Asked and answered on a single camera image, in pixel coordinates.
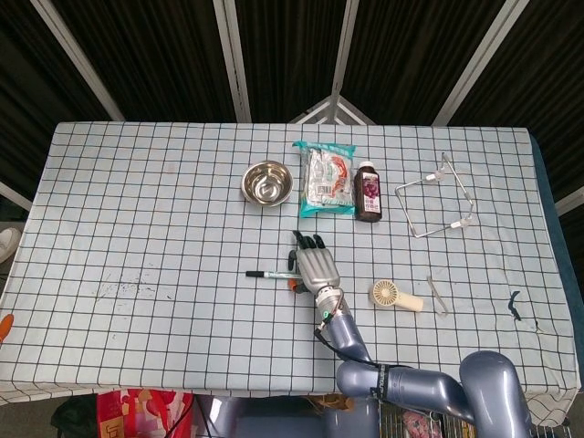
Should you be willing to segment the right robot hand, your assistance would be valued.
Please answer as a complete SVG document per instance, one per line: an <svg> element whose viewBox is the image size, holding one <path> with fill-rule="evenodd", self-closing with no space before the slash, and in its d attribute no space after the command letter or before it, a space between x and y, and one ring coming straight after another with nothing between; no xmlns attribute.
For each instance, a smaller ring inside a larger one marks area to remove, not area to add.
<svg viewBox="0 0 584 438"><path fill-rule="evenodd" d="M297 247L288 254L287 267L300 274L303 288L317 295L326 287L340 287L339 271L322 237L293 231Z"/></svg>

